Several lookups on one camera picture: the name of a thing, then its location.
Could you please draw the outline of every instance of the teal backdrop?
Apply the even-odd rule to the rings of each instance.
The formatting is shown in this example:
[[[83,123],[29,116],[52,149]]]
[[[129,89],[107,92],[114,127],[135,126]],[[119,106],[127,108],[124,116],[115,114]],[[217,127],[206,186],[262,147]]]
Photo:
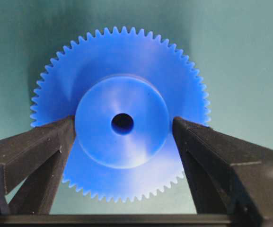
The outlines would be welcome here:
[[[208,86],[210,126],[273,148],[273,0],[0,0],[0,139],[31,129],[30,98],[55,52],[79,35],[113,26],[144,28],[176,43]],[[52,208],[63,214],[194,212],[186,179],[127,203],[90,199],[60,184]]]

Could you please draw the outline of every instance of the gear teeth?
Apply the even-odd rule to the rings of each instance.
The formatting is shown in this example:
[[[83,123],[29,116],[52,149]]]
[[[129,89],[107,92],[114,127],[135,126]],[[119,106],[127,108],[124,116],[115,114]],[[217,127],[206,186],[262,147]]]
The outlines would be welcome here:
[[[205,116],[205,118],[204,118],[204,122],[210,122],[211,121],[211,117],[209,117],[209,116]]]
[[[38,102],[38,96],[32,97],[31,98],[32,102],[36,103]]]
[[[97,195],[97,197],[98,197],[98,200],[102,200],[105,197],[105,195]]]
[[[43,80],[38,80],[36,82],[36,84],[39,86],[39,87],[43,87],[43,85],[45,84]]]
[[[82,37],[82,36],[79,36],[78,39],[79,39],[79,44],[82,44],[83,42],[86,41],[86,40],[84,39],[84,37]]]
[[[198,78],[199,83],[202,83],[202,81],[203,81],[203,77],[201,77],[201,76],[197,76],[197,78]]]
[[[45,65],[45,69],[49,72],[51,71],[53,68],[53,65],[52,64],[49,64],[49,65]]]
[[[132,27],[130,30],[130,34],[136,35],[136,30],[135,27]]]
[[[95,37],[101,37],[102,34],[100,33],[100,31],[98,29],[95,30]]]
[[[78,44],[77,44],[74,40],[71,40],[71,41],[70,41],[70,45],[71,45],[71,48],[74,48],[74,47],[76,47]]]
[[[204,113],[209,114],[209,113],[211,113],[211,110],[209,108],[205,108]]]
[[[64,55],[65,55],[65,52],[63,51],[56,52],[56,56],[58,57],[58,59],[61,59]]]
[[[177,184],[178,183],[178,180],[177,180],[177,177],[175,177],[174,179],[173,179],[173,181],[171,181],[173,184]]]
[[[147,37],[150,38],[150,39],[153,39],[153,32],[149,31],[148,34],[147,34]]]
[[[209,93],[208,92],[203,92],[203,98],[207,98],[209,96]]]
[[[35,114],[35,113],[31,114],[30,117],[31,117],[32,119],[36,120],[36,114]]]
[[[183,56],[184,51],[179,49],[179,50],[175,50],[175,54],[178,55],[179,58],[181,58]]]
[[[57,62],[58,62],[58,59],[56,59],[56,58],[51,58],[51,59],[50,59],[50,62],[51,62],[52,65],[56,65]]]
[[[93,39],[93,36],[90,32],[87,32],[87,40]]]
[[[161,35],[157,35],[154,37],[154,40],[158,41],[160,43],[161,41]]]
[[[36,89],[33,90],[33,92],[36,93],[39,96],[40,93],[41,93],[41,89],[36,88]]]
[[[195,66],[195,63],[192,62],[192,61],[189,61],[189,62],[187,63],[187,66],[189,66],[191,69],[193,69],[193,67]]]
[[[30,109],[36,112],[37,109],[38,109],[38,105],[37,105],[37,104],[33,104],[33,105],[30,107]]]
[[[182,56],[182,60],[185,61],[186,63],[188,63],[188,61],[189,61],[189,55],[183,55]]]
[[[119,31],[118,31],[118,29],[117,29],[116,26],[113,27],[113,32],[112,32],[112,34],[119,34]]]
[[[205,85],[205,84],[200,84],[199,86],[202,91],[204,91],[207,88],[207,85]]]
[[[169,46],[169,40],[168,39],[163,39],[162,41],[161,41],[161,44],[163,44],[163,45],[165,45],[165,46]]]
[[[104,28],[104,35],[110,35],[110,31],[107,27]]]
[[[65,53],[69,52],[71,50],[71,48],[69,46],[63,46],[62,48],[65,51]]]
[[[69,188],[73,188],[74,186],[75,186],[75,184],[74,184],[74,183],[69,182]]]
[[[128,34],[126,26],[122,27],[121,34]]]
[[[97,193],[90,193],[90,197],[93,199],[97,196]]]
[[[204,103],[204,107],[207,107],[210,105],[210,101],[208,99],[204,99],[203,103]]]
[[[83,189],[83,195],[84,195],[84,196],[88,195],[89,193],[90,193],[90,190],[85,191],[85,190]]]
[[[87,32],[87,35],[86,35],[86,38],[82,37],[82,36],[78,36],[78,43],[76,43],[75,41],[71,41],[70,42],[70,46],[63,46],[63,50],[64,51],[58,51],[56,52],[56,56],[57,58],[51,58],[50,59],[50,62],[51,64],[50,65],[46,65],[45,66],[45,69],[46,69],[46,72],[43,72],[40,74],[40,76],[43,78],[43,80],[38,80],[36,83],[38,84],[39,88],[36,88],[34,89],[34,93],[36,94],[35,97],[31,98],[31,100],[35,103],[33,104],[30,108],[32,111],[34,111],[35,113],[32,113],[30,115],[30,117],[32,119],[35,119],[34,122],[31,123],[31,125],[33,127],[36,126],[36,119],[37,119],[37,110],[38,110],[38,100],[39,100],[39,94],[41,93],[41,89],[42,86],[44,86],[44,81],[47,79],[47,76],[49,74],[49,71],[52,70],[53,66],[58,64],[58,61],[63,57],[65,56],[65,54],[69,51],[71,51],[72,48],[74,48],[75,46],[78,46],[79,44],[81,43],[84,43],[86,42],[87,40],[90,40],[90,39],[93,39],[95,37],[101,37],[101,36],[105,36],[105,35],[111,35],[111,34],[125,34],[125,35],[138,35],[138,36],[142,36],[142,37],[147,37],[147,38],[150,38],[150,39],[153,39],[157,42],[159,42],[161,45],[164,45],[166,47],[168,47],[171,51],[174,52],[175,55],[177,55],[178,57],[181,58],[182,61],[184,61],[186,63],[186,65],[189,67],[190,71],[192,74],[194,74],[194,76],[198,79],[198,83],[199,83],[199,86],[200,86],[200,89],[202,91],[204,91],[206,89],[206,85],[205,84],[202,84],[202,80],[203,78],[200,77],[200,76],[197,76],[199,74],[199,70],[198,69],[194,69],[194,66],[195,66],[195,63],[194,62],[191,62],[189,61],[189,56],[188,55],[183,55],[183,50],[179,49],[179,50],[176,50],[176,44],[169,44],[169,39],[164,39],[164,40],[161,40],[161,35],[156,35],[156,36],[153,36],[153,32],[152,31],[149,31],[147,34],[145,34],[145,31],[144,29],[140,29],[139,32],[137,33],[135,27],[131,27],[130,31],[127,30],[126,26],[123,26],[122,29],[121,29],[121,32],[119,32],[118,28],[115,26],[113,27],[113,30],[112,30],[112,33],[110,32],[111,30],[109,30],[107,27],[104,28],[104,31],[103,33],[101,33],[99,30],[95,30],[95,36],[93,36],[91,33]],[[209,122],[211,120],[211,118],[208,116],[208,114],[211,112],[209,108],[207,108],[207,106],[210,105],[210,101],[207,100],[206,98],[209,96],[209,94],[207,92],[203,92],[203,103],[204,103],[204,122]],[[103,200],[105,199],[106,202],[110,202],[110,201],[113,201],[115,203],[117,202],[133,202],[133,201],[136,201],[136,200],[143,200],[143,199],[149,199],[150,196],[157,196],[158,193],[162,193],[166,190],[166,188],[170,189],[172,187],[173,184],[177,184],[178,183],[178,178],[184,178],[184,174],[183,172],[181,172],[177,177],[175,177],[175,179],[173,179],[172,181],[169,181],[166,185],[163,185],[159,188],[157,188],[156,190],[153,190],[152,192],[146,192],[144,193],[143,195],[135,195],[133,197],[122,197],[120,198],[119,195],[116,195],[114,197],[112,196],[105,196],[103,194],[99,195],[99,193],[97,192],[93,192],[91,193],[90,190],[87,190],[85,191],[83,187],[79,187],[76,183],[73,183],[70,181],[70,179],[67,179],[65,178],[65,176],[62,178],[62,182],[63,183],[68,183],[69,184],[69,188],[74,188],[74,190],[76,192],[80,192],[82,191],[82,194],[84,196],[88,195],[91,197],[91,198],[95,198],[97,197],[98,200]]]
[[[176,44],[171,44],[170,46],[169,46],[169,48],[170,48],[170,50],[171,51],[175,51],[175,49],[176,49]]]
[[[139,36],[145,36],[145,30],[141,29],[138,33]]]
[[[48,72],[42,72],[40,73],[41,78],[43,78],[43,80],[45,81],[47,79],[48,76]]]

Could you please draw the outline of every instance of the bore hole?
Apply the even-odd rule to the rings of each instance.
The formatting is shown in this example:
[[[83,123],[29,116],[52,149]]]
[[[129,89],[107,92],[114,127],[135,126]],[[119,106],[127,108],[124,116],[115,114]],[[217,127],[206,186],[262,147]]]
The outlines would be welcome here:
[[[111,125],[116,133],[125,135],[132,130],[134,122],[130,115],[120,113],[112,119]]]

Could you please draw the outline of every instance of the gear rim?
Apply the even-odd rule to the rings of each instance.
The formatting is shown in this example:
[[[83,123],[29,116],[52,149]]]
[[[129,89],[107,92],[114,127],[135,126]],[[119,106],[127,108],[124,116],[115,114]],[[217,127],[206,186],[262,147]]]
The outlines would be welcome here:
[[[161,39],[160,35],[157,35],[156,37],[153,38],[153,33],[152,32],[149,32],[147,35],[145,35],[143,29],[141,29],[139,31],[139,33],[137,34],[136,31],[135,31],[135,28],[132,28],[130,30],[130,32],[127,32],[126,27],[123,27],[122,31],[119,33],[117,28],[114,27],[112,33],[110,33],[109,30],[107,28],[105,28],[103,35],[98,30],[96,30],[95,34],[96,34],[96,36],[93,37],[90,33],[87,33],[87,40],[84,40],[81,36],[79,36],[79,44],[77,44],[74,41],[71,41],[71,48],[65,46],[64,47],[64,52],[57,52],[58,59],[51,59],[52,65],[45,67],[46,70],[47,70],[47,73],[42,73],[41,77],[45,81],[47,81],[47,78],[49,77],[49,73],[53,70],[53,67],[57,67],[58,61],[60,59],[62,59],[64,56],[69,55],[71,53],[71,50],[73,48],[77,48],[77,46],[80,45],[82,42],[88,42],[88,41],[91,41],[91,40],[94,40],[94,39],[104,38],[104,36],[105,37],[106,36],[111,37],[111,36],[115,36],[115,35],[116,36],[125,36],[125,37],[127,37],[129,35],[132,35],[133,37],[141,37],[141,38],[149,39],[152,42],[158,42],[160,44],[161,48],[165,48],[165,47],[168,48],[169,51],[171,52],[172,56],[177,57],[177,60],[185,63],[185,68],[188,69],[188,71],[192,75],[192,80],[196,81],[196,84],[197,84],[196,88],[199,88],[200,91],[201,91],[201,97],[200,98],[203,101],[203,107],[202,107],[201,111],[202,111],[202,114],[204,115],[204,118],[203,118],[203,120],[201,122],[198,122],[198,123],[206,124],[209,121],[209,117],[207,116],[207,114],[210,112],[209,109],[207,108],[207,106],[209,105],[209,101],[206,100],[206,97],[208,96],[208,94],[203,91],[206,88],[206,86],[201,83],[202,78],[197,76],[199,71],[193,69],[194,63],[192,63],[192,62],[190,62],[188,60],[188,56],[182,55],[183,52],[181,50],[176,50],[176,45],[175,44],[169,45],[168,44],[168,39],[166,39],[164,41],[161,41],[160,40]],[[37,84],[41,87],[41,89],[43,89],[45,87],[44,83],[45,83],[44,81],[38,81],[37,82]],[[35,93],[38,95],[38,97],[32,98],[32,100],[36,103],[36,105],[31,106],[31,109],[36,111],[36,113],[32,114],[31,117],[37,120],[36,122],[32,123],[32,126],[37,126],[37,125],[42,124],[42,123],[39,122],[39,117],[38,117],[38,104],[41,103],[41,100],[40,100],[41,99],[40,98],[41,97],[41,91],[40,91],[41,89],[35,89]],[[176,177],[177,176],[178,177],[183,177],[182,171],[183,171],[183,169],[182,169],[182,166],[181,166],[180,173],[179,173],[179,171],[177,171],[176,175],[173,175],[173,176],[169,177],[169,180],[167,182],[163,182],[160,185],[155,186],[153,190],[152,189],[147,190],[147,191],[144,190],[144,192],[141,193],[141,194],[138,193],[138,194],[135,194],[135,195],[131,195],[131,194],[127,193],[127,194],[125,194],[123,196],[120,196],[120,195],[110,196],[110,195],[105,195],[105,194],[99,193],[99,192],[97,192],[97,193],[92,192],[91,197],[95,197],[96,194],[98,194],[99,199],[102,199],[103,197],[106,196],[107,201],[111,200],[112,198],[114,199],[114,201],[118,201],[119,198],[121,198],[122,201],[126,201],[126,199],[129,199],[129,200],[133,201],[135,199],[135,197],[140,200],[142,195],[145,195],[145,197],[149,197],[150,192],[155,195],[156,190],[163,191],[164,186],[170,187],[171,182],[176,183]],[[70,180],[70,187],[76,185],[76,191],[79,191],[81,189],[81,185],[76,183],[71,177],[67,177],[66,172],[65,172],[63,182],[66,182],[68,180]],[[90,190],[87,190],[85,187],[83,187],[83,189],[84,189],[84,194],[87,194],[90,191]]]

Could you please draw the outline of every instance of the black bracket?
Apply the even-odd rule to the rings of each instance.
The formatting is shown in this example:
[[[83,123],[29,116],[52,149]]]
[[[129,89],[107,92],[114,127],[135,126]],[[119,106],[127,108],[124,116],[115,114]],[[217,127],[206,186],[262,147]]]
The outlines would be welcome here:
[[[179,117],[173,135],[198,213],[245,213],[273,227],[273,150]]]
[[[0,225],[273,227],[273,150],[179,117],[173,136],[198,215],[48,215],[75,138],[68,117],[0,140]]]
[[[0,140],[0,214],[49,214],[75,137],[73,119]],[[4,195],[26,177],[7,205]]]

